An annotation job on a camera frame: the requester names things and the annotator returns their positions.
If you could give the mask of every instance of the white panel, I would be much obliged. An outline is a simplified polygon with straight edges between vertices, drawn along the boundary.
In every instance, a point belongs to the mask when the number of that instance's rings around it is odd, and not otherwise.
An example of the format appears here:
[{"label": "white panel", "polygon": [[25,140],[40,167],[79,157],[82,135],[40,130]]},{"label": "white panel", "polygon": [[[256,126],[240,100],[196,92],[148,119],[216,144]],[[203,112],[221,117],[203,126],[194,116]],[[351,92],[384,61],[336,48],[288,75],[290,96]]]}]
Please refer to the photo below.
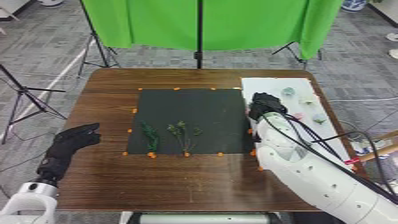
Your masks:
[{"label": "white panel", "polygon": [[[322,138],[329,138],[338,135],[338,132],[333,127],[331,119],[320,125],[313,122],[313,116],[317,114],[324,114],[328,117],[326,109],[320,104],[320,98],[315,95],[315,90],[312,86],[312,81],[306,78],[242,78],[242,86],[244,86],[244,98],[248,104],[253,101],[253,95],[256,92],[267,92],[274,95],[281,101],[283,105],[288,108],[288,113],[294,115],[296,113],[304,114],[303,122],[312,127],[315,132],[319,133]],[[292,97],[283,96],[283,89],[292,87],[296,89],[296,95]],[[313,105],[304,105],[301,103],[303,98],[315,99]],[[306,131],[299,128],[303,137],[306,140],[312,140],[312,137]],[[347,154],[345,146],[340,139],[329,141],[329,145],[335,148],[344,160],[351,160],[351,156]]]},{"label": "white panel", "polygon": [[[11,13],[15,13],[27,3],[29,0],[0,0],[0,7],[4,7]],[[4,10],[0,10],[0,18],[8,17],[8,13],[4,12]]]},{"label": "white panel", "polygon": [[383,3],[374,3],[374,6],[398,23],[398,1],[384,0]]}]

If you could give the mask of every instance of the orange marker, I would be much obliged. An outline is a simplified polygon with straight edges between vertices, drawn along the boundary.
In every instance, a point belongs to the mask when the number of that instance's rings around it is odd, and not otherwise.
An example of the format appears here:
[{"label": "orange marker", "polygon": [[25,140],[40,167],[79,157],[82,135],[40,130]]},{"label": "orange marker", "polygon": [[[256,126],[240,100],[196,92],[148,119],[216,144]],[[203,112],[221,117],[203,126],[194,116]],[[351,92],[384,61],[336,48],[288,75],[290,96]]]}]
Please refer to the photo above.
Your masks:
[{"label": "orange marker", "polygon": [[251,156],[256,156],[256,149],[253,149],[251,151]]}]

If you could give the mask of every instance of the metal pole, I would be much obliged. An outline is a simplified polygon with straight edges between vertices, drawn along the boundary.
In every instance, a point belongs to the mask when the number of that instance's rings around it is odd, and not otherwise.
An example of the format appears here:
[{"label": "metal pole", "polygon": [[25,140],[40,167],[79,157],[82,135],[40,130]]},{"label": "metal pole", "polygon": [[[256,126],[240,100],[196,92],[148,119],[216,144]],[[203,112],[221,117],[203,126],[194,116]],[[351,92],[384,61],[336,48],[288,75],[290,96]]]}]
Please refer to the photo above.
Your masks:
[{"label": "metal pole", "polygon": [[84,15],[86,15],[86,19],[88,19],[89,27],[91,27],[91,35],[93,35],[95,40],[97,40],[97,46],[98,46],[98,50],[100,50],[100,54],[102,54],[104,65],[105,65],[104,67],[109,68],[111,66],[109,66],[109,61],[107,61],[105,54],[104,54],[104,48],[102,48],[100,38],[98,38],[98,34],[97,34],[93,22],[91,22],[91,17],[89,17],[89,13],[88,13],[88,10],[86,10],[86,6],[84,6],[84,1],[82,0],[81,0],[81,4],[82,4]]},{"label": "metal pole", "polygon": [[196,60],[198,60],[198,69],[203,68],[203,5],[205,0],[198,0],[198,52],[196,52]]}]

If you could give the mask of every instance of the gray carpet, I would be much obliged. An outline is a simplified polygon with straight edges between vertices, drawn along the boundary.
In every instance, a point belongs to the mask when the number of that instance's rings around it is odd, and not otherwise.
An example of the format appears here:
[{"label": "gray carpet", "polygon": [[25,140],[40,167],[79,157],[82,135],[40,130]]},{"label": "gray carpet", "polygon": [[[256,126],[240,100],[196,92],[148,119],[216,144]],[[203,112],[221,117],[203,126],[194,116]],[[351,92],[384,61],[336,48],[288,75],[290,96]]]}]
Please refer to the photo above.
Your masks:
[{"label": "gray carpet", "polygon": [[[0,35],[0,61],[29,86],[47,87],[70,65],[89,35],[88,22],[77,0],[68,0],[63,7],[47,9],[36,3],[20,15],[22,21],[2,22],[9,35]],[[398,43],[386,39],[395,29],[381,16],[367,9],[361,13],[340,13],[331,35],[324,46],[324,61],[310,61],[308,71],[315,74],[329,100],[390,98],[398,96],[398,61],[390,57],[388,50]],[[207,52],[205,68],[240,69],[301,69],[290,52],[271,55],[274,49],[255,49],[228,52]],[[91,61],[100,62],[97,48],[91,48]],[[123,67],[134,68],[194,68],[193,52],[136,46],[118,49],[118,60]],[[54,88],[68,90],[56,93],[50,103],[68,116],[95,71],[88,66],[84,78],[77,81],[75,64]],[[0,128],[6,127],[15,91],[0,82]],[[397,110],[398,100],[383,102],[333,102],[342,120],[352,122],[367,130]],[[63,129],[65,121],[43,114],[15,127],[8,144],[0,149],[0,169],[33,158],[49,148],[54,133]],[[398,114],[368,130],[377,136],[398,127]],[[36,177],[34,169],[40,159],[0,174],[0,183],[13,194],[22,183]],[[390,178],[398,177],[393,158],[384,162]],[[6,196],[0,195],[0,206]],[[59,223],[116,223],[116,213],[59,214]]]}]

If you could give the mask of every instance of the tripod leg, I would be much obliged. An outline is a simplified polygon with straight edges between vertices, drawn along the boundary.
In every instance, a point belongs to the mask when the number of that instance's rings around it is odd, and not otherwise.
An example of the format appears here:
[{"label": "tripod leg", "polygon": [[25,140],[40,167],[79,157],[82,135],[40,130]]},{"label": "tripod leg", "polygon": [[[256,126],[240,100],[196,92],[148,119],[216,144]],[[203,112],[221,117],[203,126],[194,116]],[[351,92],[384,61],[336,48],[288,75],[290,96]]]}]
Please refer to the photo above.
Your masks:
[{"label": "tripod leg", "polygon": [[114,54],[113,54],[114,49],[113,49],[111,47],[107,47],[107,49],[109,49],[109,57],[113,58],[113,60],[114,60],[114,62],[116,62],[114,65],[118,65],[118,67],[121,68],[121,64],[120,64],[120,62],[118,62],[118,60],[116,60],[116,56],[114,56]]},{"label": "tripod leg", "polygon": [[322,50],[319,50],[319,60],[324,60]]},{"label": "tripod leg", "polygon": [[113,47],[107,47],[114,55],[118,55],[116,49]]},{"label": "tripod leg", "polygon": [[6,131],[4,131],[2,145],[6,144],[6,140],[8,140],[8,136],[9,136],[9,129],[11,129],[11,125],[13,125],[13,122],[15,122],[17,108],[18,108],[18,104],[20,104],[20,99],[22,99],[22,93],[18,93],[18,97],[17,97],[13,112],[11,112],[11,116],[9,116],[9,123],[8,123]]},{"label": "tripod leg", "polygon": [[86,49],[84,49],[84,57],[82,57],[82,63],[81,63],[81,68],[79,68],[79,77],[82,78],[82,72],[84,72],[84,65],[86,65],[86,59],[88,59],[88,53],[89,53],[89,48],[91,48],[91,41],[93,41],[93,35],[89,37]]},{"label": "tripod leg", "polygon": [[97,33],[93,34],[93,37],[95,37],[95,40],[97,40],[98,51],[100,51],[100,55],[102,55],[102,59],[104,59],[104,67],[109,68],[111,67],[109,66],[109,60],[107,60],[107,57],[105,57],[102,41],[100,41]]},{"label": "tripod leg", "polygon": [[280,50],[272,53],[272,55],[276,55],[287,48],[290,48],[290,45],[294,44],[296,42],[290,42],[281,48]]},{"label": "tripod leg", "polygon": [[303,61],[303,70],[308,71],[308,60]]},{"label": "tripod leg", "polygon": [[54,107],[49,105],[49,103],[36,97],[36,95],[34,95],[31,92],[27,93],[27,96],[29,96],[29,98],[31,98],[31,97],[34,98],[34,100],[36,100],[38,103],[41,103],[43,108],[45,108],[43,112],[47,112],[47,111],[49,111],[47,109],[50,109],[50,111],[52,111],[52,112],[61,116],[61,118],[66,120],[66,119],[68,119],[66,116],[59,113],[59,111],[54,109]]}]

